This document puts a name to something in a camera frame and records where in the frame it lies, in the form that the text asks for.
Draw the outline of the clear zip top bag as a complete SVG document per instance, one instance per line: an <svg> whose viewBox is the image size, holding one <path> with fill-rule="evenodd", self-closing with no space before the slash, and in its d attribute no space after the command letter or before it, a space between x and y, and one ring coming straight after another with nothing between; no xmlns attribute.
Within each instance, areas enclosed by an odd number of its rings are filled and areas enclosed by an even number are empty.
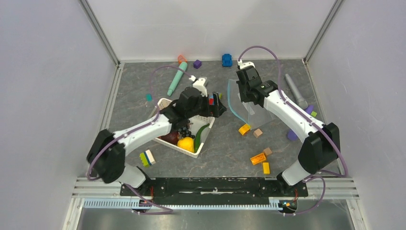
<svg viewBox="0 0 406 230"><path fill-rule="evenodd" d="M259 128L277 118L273 113L259 105L255 105L253 102L242 102L236 80L228 80L227 100L231 112L253 129Z"/></svg>

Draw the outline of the yellow lemon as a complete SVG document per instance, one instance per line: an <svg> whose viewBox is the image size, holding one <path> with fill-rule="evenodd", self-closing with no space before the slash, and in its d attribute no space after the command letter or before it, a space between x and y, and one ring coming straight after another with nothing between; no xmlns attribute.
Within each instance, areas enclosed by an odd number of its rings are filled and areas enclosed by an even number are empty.
<svg viewBox="0 0 406 230"><path fill-rule="evenodd" d="M194 140L191 137L185 137L177 142L177 146L183 150L194 153Z"/></svg>

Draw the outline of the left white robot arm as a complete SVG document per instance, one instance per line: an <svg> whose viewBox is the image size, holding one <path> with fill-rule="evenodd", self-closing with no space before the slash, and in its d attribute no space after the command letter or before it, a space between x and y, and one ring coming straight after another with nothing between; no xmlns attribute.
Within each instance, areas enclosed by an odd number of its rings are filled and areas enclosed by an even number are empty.
<svg viewBox="0 0 406 230"><path fill-rule="evenodd" d="M156 115L142 123L121 131L101 130L86 157L90 164L87 178L101 179L104 183L121 182L132 186L138 195L150 190L150 181L143 171L125 164L125 157L141 145L187 126L194 116L220 117L226 111L218 93L204 95L189 87Z"/></svg>

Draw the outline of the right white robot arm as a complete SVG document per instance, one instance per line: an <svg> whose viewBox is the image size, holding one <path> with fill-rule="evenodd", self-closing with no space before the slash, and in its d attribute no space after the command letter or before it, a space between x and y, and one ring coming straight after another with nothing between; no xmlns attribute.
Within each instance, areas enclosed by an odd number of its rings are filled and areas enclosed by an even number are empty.
<svg viewBox="0 0 406 230"><path fill-rule="evenodd" d="M276 115L302 142L298 159L277 176L276 188L281 195L290 195L297 183L339 158L339 128L334 123L326 125L307 114L275 82L262 81L252 65L239 68L237 76L241 101Z"/></svg>

